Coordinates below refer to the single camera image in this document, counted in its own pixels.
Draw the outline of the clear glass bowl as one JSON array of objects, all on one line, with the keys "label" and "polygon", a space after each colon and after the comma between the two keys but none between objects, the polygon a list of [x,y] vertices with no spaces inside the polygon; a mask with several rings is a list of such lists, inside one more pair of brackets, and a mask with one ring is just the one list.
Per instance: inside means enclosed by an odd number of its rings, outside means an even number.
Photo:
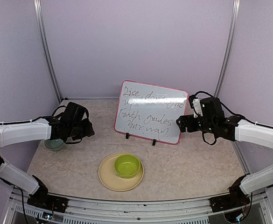
[{"label": "clear glass bowl", "polygon": [[45,147],[50,151],[60,151],[64,146],[64,141],[62,139],[55,140],[45,140]]}]

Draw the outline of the aluminium corner post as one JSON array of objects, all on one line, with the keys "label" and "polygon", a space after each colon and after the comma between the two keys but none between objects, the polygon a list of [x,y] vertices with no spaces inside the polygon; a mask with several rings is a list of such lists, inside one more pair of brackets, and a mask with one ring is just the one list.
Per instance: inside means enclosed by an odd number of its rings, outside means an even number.
[{"label": "aluminium corner post", "polygon": [[45,61],[46,61],[46,65],[47,65],[48,72],[49,72],[49,78],[51,80],[56,99],[57,99],[58,103],[61,103],[63,97],[62,97],[59,83],[58,83],[58,80],[57,80],[57,77],[55,74],[54,66],[52,63],[52,58],[50,55],[48,40],[46,37],[45,22],[44,22],[44,18],[43,18],[43,14],[42,14],[42,4],[41,4],[40,0],[34,0],[34,9],[35,9],[36,21],[37,21],[37,25],[38,25],[38,29],[39,29],[39,34],[40,34],[40,38],[41,38],[42,49],[44,52]]},{"label": "aluminium corner post", "polygon": [[226,71],[228,68],[228,63],[229,63],[230,55],[232,52],[234,35],[236,33],[236,28],[237,28],[239,8],[240,8],[240,0],[234,0],[232,14],[231,14],[231,22],[230,22],[230,27],[229,27],[229,33],[228,33],[228,38],[227,38],[227,44],[225,47],[223,62],[221,65],[220,74],[219,74],[219,78],[218,78],[217,85],[215,88],[215,93],[214,93],[215,97],[219,97],[221,90],[223,88],[223,85],[224,85],[224,79],[226,76]]}]

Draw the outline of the pink framed whiteboard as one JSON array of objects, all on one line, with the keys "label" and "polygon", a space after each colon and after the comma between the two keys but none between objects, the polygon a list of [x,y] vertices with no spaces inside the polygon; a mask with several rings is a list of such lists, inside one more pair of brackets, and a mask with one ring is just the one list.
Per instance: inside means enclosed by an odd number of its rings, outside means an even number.
[{"label": "pink framed whiteboard", "polygon": [[176,120],[185,115],[188,98],[185,90],[125,80],[114,129],[133,137],[177,145],[181,132]]}]

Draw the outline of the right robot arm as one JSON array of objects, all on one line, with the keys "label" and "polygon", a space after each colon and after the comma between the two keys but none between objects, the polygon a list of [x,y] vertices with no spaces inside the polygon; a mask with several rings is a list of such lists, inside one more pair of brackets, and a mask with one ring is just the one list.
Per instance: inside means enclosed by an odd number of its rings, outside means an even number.
[{"label": "right robot arm", "polygon": [[[212,145],[222,138],[234,142],[241,150],[261,150],[264,155],[269,151],[273,156],[273,126],[253,122],[241,114],[231,112],[226,117],[228,107],[219,98],[189,98],[192,115],[182,115],[176,120],[180,132],[209,133],[214,137]],[[236,207],[244,197],[266,187],[273,187],[273,158],[265,156],[265,164],[260,165],[254,173],[238,178],[230,187],[226,196],[226,204]]]}]

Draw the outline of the green plastic bowl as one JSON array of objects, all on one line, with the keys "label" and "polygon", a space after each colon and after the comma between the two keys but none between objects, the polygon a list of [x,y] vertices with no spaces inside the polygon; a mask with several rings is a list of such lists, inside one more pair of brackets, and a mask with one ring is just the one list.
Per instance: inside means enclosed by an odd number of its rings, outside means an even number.
[{"label": "green plastic bowl", "polygon": [[140,170],[140,160],[132,154],[121,155],[114,162],[114,170],[123,178],[134,177]]}]

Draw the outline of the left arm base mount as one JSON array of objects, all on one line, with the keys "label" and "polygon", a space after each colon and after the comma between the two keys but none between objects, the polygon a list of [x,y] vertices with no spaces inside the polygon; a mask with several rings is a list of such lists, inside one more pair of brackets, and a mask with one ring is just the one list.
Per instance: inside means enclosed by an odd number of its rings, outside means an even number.
[{"label": "left arm base mount", "polygon": [[27,203],[35,207],[50,210],[53,212],[65,213],[68,199],[65,197],[54,196],[49,194],[44,195],[30,195]]}]

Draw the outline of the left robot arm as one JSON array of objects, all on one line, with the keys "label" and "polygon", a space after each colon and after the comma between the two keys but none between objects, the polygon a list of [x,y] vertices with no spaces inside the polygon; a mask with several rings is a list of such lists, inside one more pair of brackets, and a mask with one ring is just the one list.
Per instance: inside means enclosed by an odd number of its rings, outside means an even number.
[{"label": "left robot arm", "polygon": [[62,112],[49,116],[0,122],[0,179],[28,193],[44,208],[52,204],[52,196],[40,179],[26,172],[37,144],[61,140],[73,145],[95,134],[86,107],[69,102],[61,108]]}]

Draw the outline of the right aluminium corner post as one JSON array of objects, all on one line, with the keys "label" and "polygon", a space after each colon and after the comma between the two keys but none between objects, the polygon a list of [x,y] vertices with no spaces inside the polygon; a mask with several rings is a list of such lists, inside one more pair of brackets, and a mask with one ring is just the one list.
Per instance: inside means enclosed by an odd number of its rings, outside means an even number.
[{"label": "right aluminium corner post", "polygon": [[221,65],[220,74],[219,74],[219,78],[218,78],[217,85],[215,88],[215,93],[214,93],[215,97],[219,97],[221,90],[223,88],[223,85],[224,85],[224,79],[226,76],[226,71],[228,68],[228,63],[229,63],[230,55],[232,52],[234,35],[236,33],[236,28],[237,28],[239,8],[240,8],[240,0],[234,0],[232,14],[231,14],[231,22],[230,22],[230,27],[229,27],[229,33],[228,33],[228,38],[227,38],[227,44],[225,47],[223,62]]}]

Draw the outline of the left aluminium corner post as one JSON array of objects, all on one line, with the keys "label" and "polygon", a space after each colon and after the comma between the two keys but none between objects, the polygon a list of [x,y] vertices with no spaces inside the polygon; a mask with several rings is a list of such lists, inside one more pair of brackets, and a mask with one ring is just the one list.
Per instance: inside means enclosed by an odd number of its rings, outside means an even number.
[{"label": "left aluminium corner post", "polygon": [[43,14],[42,14],[42,4],[41,4],[40,0],[34,0],[34,9],[35,9],[36,21],[37,21],[37,25],[38,25],[38,29],[39,29],[39,34],[40,34],[40,38],[41,38],[42,49],[44,52],[45,61],[46,61],[46,65],[47,65],[48,72],[49,72],[49,78],[51,80],[56,99],[57,99],[58,103],[61,103],[63,97],[62,97],[59,83],[58,83],[58,80],[57,80],[57,77],[55,74],[54,66],[52,63],[52,58],[50,55],[48,40],[46,37],[45,22],[44,22],[44,18],[43,18]]}]

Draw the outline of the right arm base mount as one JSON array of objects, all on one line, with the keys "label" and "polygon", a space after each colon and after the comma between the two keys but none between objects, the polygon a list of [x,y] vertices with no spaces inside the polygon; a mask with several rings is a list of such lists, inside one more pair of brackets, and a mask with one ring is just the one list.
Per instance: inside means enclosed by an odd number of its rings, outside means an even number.
[{"label": "right arm base mount", "polygon": [[238,197],[227,194],[210,198],[212,212],[230,210],[249,203],[250,199],[247,196]]}]

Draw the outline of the aluminium front rail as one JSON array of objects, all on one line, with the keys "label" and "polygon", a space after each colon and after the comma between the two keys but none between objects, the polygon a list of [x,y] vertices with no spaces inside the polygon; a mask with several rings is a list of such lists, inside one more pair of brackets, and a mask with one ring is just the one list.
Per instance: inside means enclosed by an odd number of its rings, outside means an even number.
[{"label": "aluminium front rail", "polygon": [[210,197],[128,202],[67,196],[53,210],[27,204],[27,194],[13,189],[2,224],[273,224],[266,194],[259,190],[241,207],[216,208]]}]

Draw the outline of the beige round plate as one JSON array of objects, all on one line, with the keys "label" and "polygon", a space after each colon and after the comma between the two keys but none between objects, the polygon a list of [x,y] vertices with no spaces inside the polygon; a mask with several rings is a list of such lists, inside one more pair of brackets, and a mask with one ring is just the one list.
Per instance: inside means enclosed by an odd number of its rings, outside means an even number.
[{"label": "beige round plate", "polygon": [[102,184],[110,190],[123,192],[140,184],[144,167],[133,154],[114,153],[105,157],[99,168],[98,176]]}]

